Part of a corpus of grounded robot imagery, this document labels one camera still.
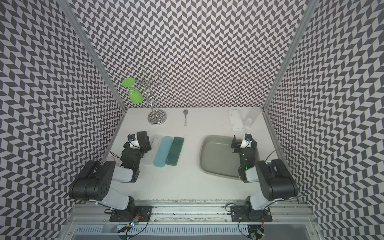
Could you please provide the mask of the clear frosted pencil case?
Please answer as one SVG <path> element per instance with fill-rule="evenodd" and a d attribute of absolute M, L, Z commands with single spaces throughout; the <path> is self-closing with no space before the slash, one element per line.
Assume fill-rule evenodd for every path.
<path fill-rule="evenodd" d="M 153 135 L 150 138 L 150 144 L 152 149 L 148 151 L 146 154 L 144 154 L 143 158 L 141 159 L 141 164 L 150 166 L 154 163 L 156 154 L 158 152 L 158 149 L 160 147 L 160 143 L 163 139 L 162 135 Z"/>

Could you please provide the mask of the chrome cup holder stand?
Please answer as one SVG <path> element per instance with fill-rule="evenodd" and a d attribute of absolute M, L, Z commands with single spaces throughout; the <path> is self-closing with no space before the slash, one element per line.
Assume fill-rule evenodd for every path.
<path fill-rule="evenodd" d="M 160 75 L 155 74 L 150 77 L 146 72 L 141 71 L 138 75 L 139 85 L 144 90 L 147 102 L 150 104 L 151 112 L 148 115 L 148 122 L 153 126 L 159 126 L 167 120 L 167 114 L 164 110 L 157 108 L 155 101 L 154 87 L 164 86 L 164 82 L 160 80 Z"/>

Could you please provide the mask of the dark green pencil case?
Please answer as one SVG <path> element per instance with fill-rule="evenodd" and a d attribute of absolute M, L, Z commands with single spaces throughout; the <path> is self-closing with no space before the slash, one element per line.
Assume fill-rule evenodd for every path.
<path fill-rule="evenodd" d="M 174 166 L 174 167 L 177 165 L 183 144 L 184 144 L 184 138 L 174 137 L 174 140 L 172 142 L 172 145 L 168 154 L 168 158 L 166 161 L 167 165 Z"/>

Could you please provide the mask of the light blue ribbed pencil case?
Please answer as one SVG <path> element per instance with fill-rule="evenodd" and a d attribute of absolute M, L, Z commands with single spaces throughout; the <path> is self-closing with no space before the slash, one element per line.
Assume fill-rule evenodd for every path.
<path fill-rule="evenodd" d="M 165 136 L 162 138 L 159 149 L 154 159 L 154 166 L 163 168 L 166 165 L 168 154 L 173 143 L 173 137 Z"/>

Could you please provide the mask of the pink translucent cup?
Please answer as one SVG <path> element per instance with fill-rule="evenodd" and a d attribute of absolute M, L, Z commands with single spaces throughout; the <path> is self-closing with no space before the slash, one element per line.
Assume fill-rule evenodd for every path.
<path fill-rule="evenodd" d="M 108 162 L 108 161 L 113 161 L 113 162 L 115 162 L 116 166 L 118 166 L 118 167 L 121 167 L 122 164 L 123 164 L 123 162 L 121 161 L 120 158 L 117 158 L 117 157 L 114 157 L 114 156 L 108 156 L 108 157 L 106 158 L 106 161 L 107 161 L 107 162 Z"/>

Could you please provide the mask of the black pencil case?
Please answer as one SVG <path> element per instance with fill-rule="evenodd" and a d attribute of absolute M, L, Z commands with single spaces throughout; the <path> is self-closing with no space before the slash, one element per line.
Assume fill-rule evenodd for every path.
<path fill-rule="evenodd" d="M 152 150 L 150 139 L 146 131 L 137 132 L 137 140 L 142 153 L 147 153 Z"/>

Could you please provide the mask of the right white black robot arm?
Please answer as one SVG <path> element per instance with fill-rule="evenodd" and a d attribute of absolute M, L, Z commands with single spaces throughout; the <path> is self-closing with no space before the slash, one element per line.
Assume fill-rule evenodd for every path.
<path fill-rule="evenodd" d="M 235 154 L 240 156 L 239 178 L 245 183 L 258 183 L 258 193 L 247 197 L 247 214 L 265 211 L 279 201 L 297 197 L 299 189 L 290 171 L 280 159 L 270 162 L 256 160 L 257 148 L 241 148 L 232 144 Z"/>

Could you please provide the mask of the aluminium rail frame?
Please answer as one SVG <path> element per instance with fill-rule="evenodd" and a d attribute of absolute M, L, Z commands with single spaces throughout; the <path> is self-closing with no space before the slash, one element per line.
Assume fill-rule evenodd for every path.
<path fill-rule="evenodd" d="M 93 204 L 75 205 L 61 240 L 239 239 L 321 240 L 311 207 L 295 201 L 270 205 L 254 217 L 241 201 L 136 201 L 132 216 Z"/>

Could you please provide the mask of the metal spoon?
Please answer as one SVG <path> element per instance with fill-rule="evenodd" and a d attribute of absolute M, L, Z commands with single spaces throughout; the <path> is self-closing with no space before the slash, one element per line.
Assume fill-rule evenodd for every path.
<path fill-rule="evenodd" d="M 183 110 L 183 114 L 185 116 L 184 118 L 184 126 L 187 127 L 187 124 L 188 124 L 188 120 L 187 120 L 187 115 L 188 115 L 189 111 L 187 109 L 184 109 Z"/>

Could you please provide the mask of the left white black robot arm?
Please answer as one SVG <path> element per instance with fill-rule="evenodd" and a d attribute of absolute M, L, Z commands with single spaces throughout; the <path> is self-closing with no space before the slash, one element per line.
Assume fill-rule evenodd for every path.
<path fill-rule="evenodd" d="M 129 143 L 126 143 L 122 151 L 121 167 L 116 166 L 113 161 L 87 162 L 70 185 L 70 198 L 94 202 L 115 211 L 134 213 L 136 210 L 134 198 L 114 189 L 112 183 L 136 182 L 140 173 L 141 158 L 151 150 L 151 146 L 131 148 Z"/>

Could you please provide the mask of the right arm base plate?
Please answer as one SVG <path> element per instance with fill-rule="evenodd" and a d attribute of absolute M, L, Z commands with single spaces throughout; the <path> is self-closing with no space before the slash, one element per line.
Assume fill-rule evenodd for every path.
<path fill-rule="evenodd" d="M 263 210 L 249 210 L 245 206 L 230 206 L 230 215 L 232 222 L 266 222 L 270 223 L 273 221 L 270 209 Z"/>

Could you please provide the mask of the grey-green plastic storage box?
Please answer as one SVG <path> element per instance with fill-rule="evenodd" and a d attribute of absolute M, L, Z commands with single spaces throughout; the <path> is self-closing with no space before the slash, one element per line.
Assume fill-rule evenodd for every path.
<path fill-rule="evenodd" d="M 234 153 L 234 148 L 240 147 L 242 140 L 236 136 L 211 135 L 206 137 L 200 151 L 200 169 L 206 174 L 217 177 L 240 180 L 244 183 L 258 182 L 256 166 L 241 168 L 240 155 Z M 252 142 L 252 147 L 258 148 L 255 140 Z"/>

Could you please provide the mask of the green plastic goblet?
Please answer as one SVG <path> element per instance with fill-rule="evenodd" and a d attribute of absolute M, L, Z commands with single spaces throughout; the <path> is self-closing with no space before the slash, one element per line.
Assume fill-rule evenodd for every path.
<path fill-rule="evenodd" d="M 122 81 L 122 86 L 127 89 L 129 99 L 132 104 L 138 105 L 144 100 L 141 92 L 138 89 L 134 88 L 135 80 L 132 78 L 127 78 Z"/>

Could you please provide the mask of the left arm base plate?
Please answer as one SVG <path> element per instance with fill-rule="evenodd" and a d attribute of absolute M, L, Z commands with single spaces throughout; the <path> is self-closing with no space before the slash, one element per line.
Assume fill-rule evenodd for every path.
<path fill-rule="evenodd" d="M 140 223 L 149 222 L 152 215 L 153 206 L 136 206 L 134 210 L 113 210 L 110 214 L 110 222 L 128 223 L 135 218 L 139 218 Z"/>

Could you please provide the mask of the white pencil case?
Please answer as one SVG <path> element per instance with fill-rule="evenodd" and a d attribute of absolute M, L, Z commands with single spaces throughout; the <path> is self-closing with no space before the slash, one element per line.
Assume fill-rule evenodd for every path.
<path fill-rule="evenodd" d="M 243 119 L 239 110 L 228 110 L 230 127 L 234 132 L 245 130 Z"/>

